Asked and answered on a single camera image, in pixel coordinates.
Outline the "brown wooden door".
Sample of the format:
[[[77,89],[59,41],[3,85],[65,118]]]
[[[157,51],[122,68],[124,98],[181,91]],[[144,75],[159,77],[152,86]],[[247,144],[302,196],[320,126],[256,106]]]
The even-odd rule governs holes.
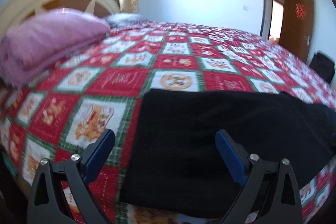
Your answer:
[[[295,14],[296,3],[305,5],[307,16],[304,19],[297,18]],[[313,22],[314,0],[285,0],[279,44],[304,63],[307,61],[310,50],[310,45],[306,45],[305,36],[310,36],[311,40]]]

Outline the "grey striped pillow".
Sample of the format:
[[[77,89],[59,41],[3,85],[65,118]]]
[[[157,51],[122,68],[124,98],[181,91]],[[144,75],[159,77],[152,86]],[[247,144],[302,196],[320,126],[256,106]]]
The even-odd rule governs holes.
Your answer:
[[[104,20],[110,25],[111,28],[123,28],[137,24],[142,24],[148,20],[140,14],[134,13],[116,13],[108,15]]]

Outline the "red patchwork bedspread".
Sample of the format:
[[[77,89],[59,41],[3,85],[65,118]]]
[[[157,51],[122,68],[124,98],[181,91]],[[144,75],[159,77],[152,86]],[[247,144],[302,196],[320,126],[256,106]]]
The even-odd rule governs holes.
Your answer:
[[[90,189],[114,223],[201,223],[118,199],[141,98],[151,88],[184,92],[288,92],[335,107],[335,91],[283,47],[249,32],[183,23],[114,31],[62,58],[21,90],[1,89],[6,165],[29,191],[42,158],[65,160],[104,129],[116,146]]]

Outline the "pink folded blanket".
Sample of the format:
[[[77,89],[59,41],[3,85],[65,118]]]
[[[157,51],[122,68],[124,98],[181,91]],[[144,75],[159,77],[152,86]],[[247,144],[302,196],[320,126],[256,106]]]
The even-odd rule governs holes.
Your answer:
[[[105,20],[74,9],[32,16],[1,37],[1,79],[20,88],[55,61],[108,33]]]

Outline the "red door decoration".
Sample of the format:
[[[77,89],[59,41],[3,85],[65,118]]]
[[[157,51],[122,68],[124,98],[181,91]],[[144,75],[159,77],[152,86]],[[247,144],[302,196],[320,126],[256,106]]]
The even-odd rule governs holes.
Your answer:
[[[307,16],[306,8],[303,3],[295,4],[295,14],[298,19],[304,19]]]

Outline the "black bag by wall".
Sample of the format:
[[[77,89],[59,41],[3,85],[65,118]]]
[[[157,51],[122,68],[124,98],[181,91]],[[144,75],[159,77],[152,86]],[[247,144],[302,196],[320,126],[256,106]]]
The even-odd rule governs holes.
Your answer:
[[[335,62],[321,52],[316,52],[309,64],[323,80],[331,84],[335,75]]]

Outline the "black pants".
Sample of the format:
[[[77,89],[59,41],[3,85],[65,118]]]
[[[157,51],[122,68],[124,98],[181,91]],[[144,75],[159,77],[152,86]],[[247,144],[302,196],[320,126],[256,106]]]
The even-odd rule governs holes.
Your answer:
[[[240,190],[215,145],[222,129],[264,160],[289,159],[300,188],[335,155],[335,111],[323,104],[284,92],[152,89],[142,100],[120,201],[222,217]]]

